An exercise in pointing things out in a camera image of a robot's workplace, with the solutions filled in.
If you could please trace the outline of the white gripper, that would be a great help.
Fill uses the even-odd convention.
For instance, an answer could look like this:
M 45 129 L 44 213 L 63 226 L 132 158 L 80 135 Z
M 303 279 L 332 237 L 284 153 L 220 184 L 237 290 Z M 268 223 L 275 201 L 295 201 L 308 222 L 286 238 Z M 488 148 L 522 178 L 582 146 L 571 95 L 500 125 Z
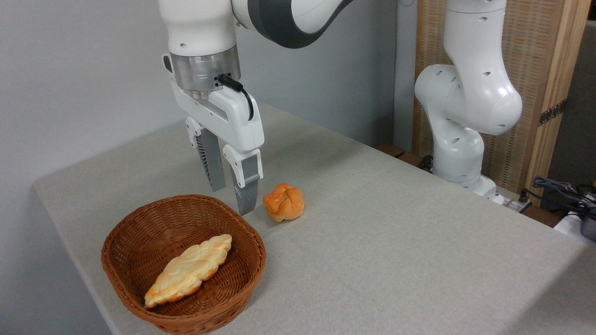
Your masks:
M 186 119 L 189 140 L 199 154 L 212 191 L 226 187 L 219 137 L 228 144 L 223 154 L 230 165 L 238 212 L 243 216 L 255 210 L 259 180 L 264 176 L 259 150 L 264 144 L 264 130 L 255 98 L 251 97 L 250 119 L 246 96 L 230 87 L 221 86 L 206 99 L 186 93 L 176 82 L 172 57 L 163 57 L 165 64 L 170 63 L 168 76 L 177 104 L 190 116 Z

